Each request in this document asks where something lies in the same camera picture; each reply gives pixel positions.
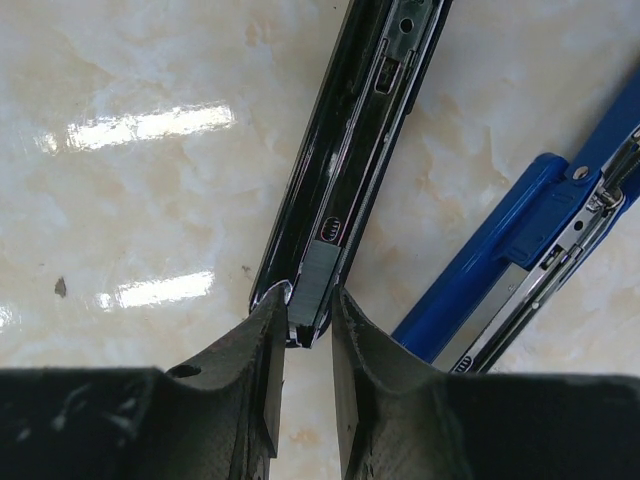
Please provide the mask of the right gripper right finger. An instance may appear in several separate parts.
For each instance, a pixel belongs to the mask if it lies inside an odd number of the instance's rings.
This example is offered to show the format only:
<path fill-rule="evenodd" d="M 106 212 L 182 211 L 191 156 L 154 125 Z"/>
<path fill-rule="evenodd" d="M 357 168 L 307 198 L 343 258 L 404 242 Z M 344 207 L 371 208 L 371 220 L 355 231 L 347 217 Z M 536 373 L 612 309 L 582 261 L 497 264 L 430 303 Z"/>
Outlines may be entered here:
<path fill-rule="evenodd" d="M 336 419 L 345 479 L 635 479 L 639 381 L 451 374 L 332 294 Z"/>

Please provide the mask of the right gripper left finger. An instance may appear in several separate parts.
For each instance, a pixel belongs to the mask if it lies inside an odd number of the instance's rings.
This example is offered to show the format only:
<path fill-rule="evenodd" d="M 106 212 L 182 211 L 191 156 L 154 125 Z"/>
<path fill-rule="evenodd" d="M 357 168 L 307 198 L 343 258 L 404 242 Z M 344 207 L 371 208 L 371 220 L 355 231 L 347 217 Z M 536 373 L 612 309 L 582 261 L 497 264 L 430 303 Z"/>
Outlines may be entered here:
<path fill-rule="evenodd" d="M 286 329 L 278 287 L 169 370 L 3 370 L 2 477 L 267 478 L 278 450 Z"/>

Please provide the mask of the blue stapler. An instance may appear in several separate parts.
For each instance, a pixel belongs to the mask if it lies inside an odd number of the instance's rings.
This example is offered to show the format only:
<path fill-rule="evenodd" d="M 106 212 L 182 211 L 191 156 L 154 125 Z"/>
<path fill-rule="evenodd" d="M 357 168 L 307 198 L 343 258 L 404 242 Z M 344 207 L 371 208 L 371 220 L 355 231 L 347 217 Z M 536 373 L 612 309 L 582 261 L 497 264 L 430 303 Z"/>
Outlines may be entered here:
<path fill-rule="evenodd" d="M 639 198 L 639 77 L 573 161 L 539 155 L 393 331 L 445 372 L 487 372 Z"/>

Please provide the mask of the black stapler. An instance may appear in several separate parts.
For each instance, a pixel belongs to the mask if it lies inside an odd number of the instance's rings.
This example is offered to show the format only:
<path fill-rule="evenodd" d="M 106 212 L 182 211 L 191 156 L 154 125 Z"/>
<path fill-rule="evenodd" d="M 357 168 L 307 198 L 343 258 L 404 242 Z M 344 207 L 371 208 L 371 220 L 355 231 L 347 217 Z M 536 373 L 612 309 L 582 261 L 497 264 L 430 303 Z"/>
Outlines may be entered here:
<path fill-rule="evenodd" d="M 286 344 L 309 348 L 330 323 L 394 147 L 446 23 L 448 1 L 352 1 L 298 151 L 250 305 L 286 288 Z M 312 241 L 342 249 L 313 327 L 294 327 L 289 303 Z"/>

